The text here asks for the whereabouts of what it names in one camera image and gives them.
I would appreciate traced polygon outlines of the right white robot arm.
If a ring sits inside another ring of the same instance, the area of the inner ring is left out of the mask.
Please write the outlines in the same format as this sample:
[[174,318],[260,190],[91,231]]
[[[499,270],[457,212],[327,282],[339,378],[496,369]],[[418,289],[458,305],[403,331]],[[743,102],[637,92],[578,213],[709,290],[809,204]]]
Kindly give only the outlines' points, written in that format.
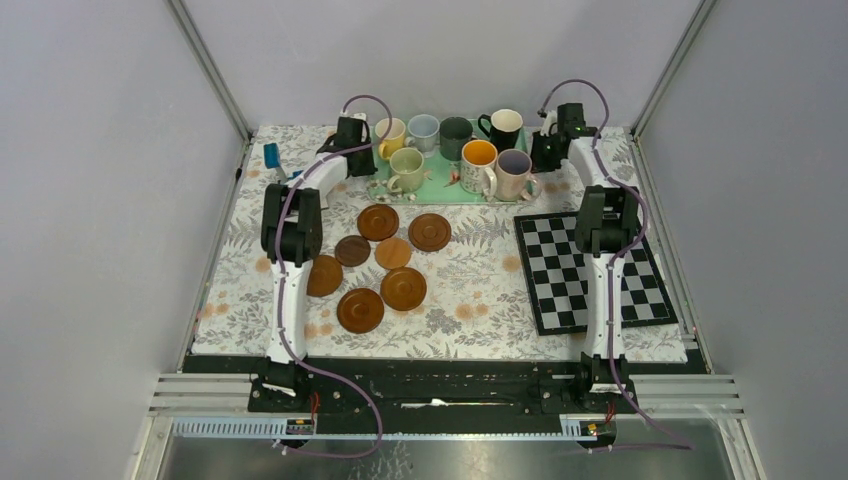
[[586,123],[580,103],[543,109],[533,134],[531,158],[540,171],[568,161],[585,190],[574,241],[588,268],[587,334],[579,370],[568,387],[571,400],[597,412],[622,395],[626,359],[622,339],[622,283],[626,250],[639,240],[638,195],[613,179],[597,144],[600,129]]

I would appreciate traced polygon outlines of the small dark wooden coaster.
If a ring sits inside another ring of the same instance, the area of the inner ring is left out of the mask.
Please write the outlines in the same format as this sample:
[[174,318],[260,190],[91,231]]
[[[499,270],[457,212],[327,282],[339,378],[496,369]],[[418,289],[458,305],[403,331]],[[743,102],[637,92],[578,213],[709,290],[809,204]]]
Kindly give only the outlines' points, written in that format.
[[348,235],[340,239],[334,249],[335,259],[345,267],[356,267],[365,263],[371,253],[370,242],[360,235]]

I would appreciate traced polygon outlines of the black white chessboard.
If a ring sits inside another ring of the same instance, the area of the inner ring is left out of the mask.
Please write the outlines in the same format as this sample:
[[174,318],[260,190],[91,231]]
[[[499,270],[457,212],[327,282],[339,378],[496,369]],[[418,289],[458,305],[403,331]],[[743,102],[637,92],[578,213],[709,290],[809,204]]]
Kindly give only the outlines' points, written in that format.
[[[521,215],[513,223],[537,333],[586,332],[590,275],[575,243],[576,214]],[[625,255],[621,312],[624,328],[678,322],[647,239]]]

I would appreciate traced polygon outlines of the brown wooden coaster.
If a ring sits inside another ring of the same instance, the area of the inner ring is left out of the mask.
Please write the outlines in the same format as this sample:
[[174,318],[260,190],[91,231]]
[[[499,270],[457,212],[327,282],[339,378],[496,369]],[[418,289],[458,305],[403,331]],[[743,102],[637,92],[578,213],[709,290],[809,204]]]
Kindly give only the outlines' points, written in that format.
[[409,241],[424,252],[441,250],[449,243],[451,236],[452,230],[448,220],[435,213],[419,215],[408,228]]
[[342,283],[342,265],[332,256],[319,255],[312,264],[307,282],[307,295],[325,297],[334,293]]
[[390,206],[374,204],[363,209],[357,217],[357,229],[369,241],[392,237],[399,228],[399,216]]
[[418,271],[409,267],[390,270],[380,285],[380,295],[393,310],[410,311],[420,306],[427,294],[427,282]]
[[358,288],[342,296],[337,305],[339,324],[354,334],[368,333],[383,320],[385,306],[378,293],[367,288]]

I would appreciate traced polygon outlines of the pink mug purple inside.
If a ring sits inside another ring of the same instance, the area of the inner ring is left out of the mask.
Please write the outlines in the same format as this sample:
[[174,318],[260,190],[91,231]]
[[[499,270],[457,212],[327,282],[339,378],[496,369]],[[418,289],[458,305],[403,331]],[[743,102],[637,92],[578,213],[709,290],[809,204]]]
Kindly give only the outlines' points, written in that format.
[[495,163],[495,198],[504,202],[538,198],[541,187],[532,167],[532,159],[526,152],[518,149],[502,151]]

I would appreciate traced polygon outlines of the small light wooden coaster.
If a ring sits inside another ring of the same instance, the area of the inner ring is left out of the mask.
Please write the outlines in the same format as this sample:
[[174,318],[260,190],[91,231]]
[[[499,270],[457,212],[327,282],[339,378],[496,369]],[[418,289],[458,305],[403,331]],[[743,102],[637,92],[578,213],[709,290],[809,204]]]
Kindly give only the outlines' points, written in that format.
[[387,270],[405,267],[411,259],[410,245],[402,238],[387,238],[377,245],[375,259]]

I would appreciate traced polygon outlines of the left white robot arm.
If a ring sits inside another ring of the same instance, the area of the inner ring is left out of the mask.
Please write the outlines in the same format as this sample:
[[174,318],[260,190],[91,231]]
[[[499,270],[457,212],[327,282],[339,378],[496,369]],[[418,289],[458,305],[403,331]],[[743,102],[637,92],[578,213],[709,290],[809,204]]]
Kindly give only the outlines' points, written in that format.
[[271,262],[273,307],[271,340],[266,357],[292,373],[279,376],[272,398],[288,411],[309,401],[310,385],[298,373],[313,373],[353,387],[352,381],[305,363],[303,334],[307,284],[323,244],[322,210],[326,197],[351,176],[376,171],[371,130],[364,113],[340,113],[337,127],[316,151],[313,161],[293,176],[285,176],[278,146],[268,144],[267,161],[274,160],[282,176],[266,188],[260,243]]

